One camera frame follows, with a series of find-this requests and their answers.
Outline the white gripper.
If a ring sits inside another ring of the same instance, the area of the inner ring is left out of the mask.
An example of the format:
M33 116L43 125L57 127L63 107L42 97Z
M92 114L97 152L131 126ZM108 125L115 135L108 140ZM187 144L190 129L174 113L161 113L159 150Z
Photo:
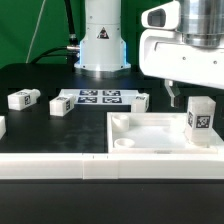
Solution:
M147 29L140 38L139 66L147 76L168 79L170 105L178 108L174 81L224 89L224 38L218 48L199 48L184 44L175 31Z

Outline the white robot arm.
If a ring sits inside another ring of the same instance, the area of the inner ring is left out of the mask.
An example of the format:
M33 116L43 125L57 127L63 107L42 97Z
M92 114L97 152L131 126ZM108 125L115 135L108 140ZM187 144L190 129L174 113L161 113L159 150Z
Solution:
M121 0L85 0L86 31L75 67L95 77L128 69ZM224 0L171 0L141 15L139 66L165 80L224 89Z

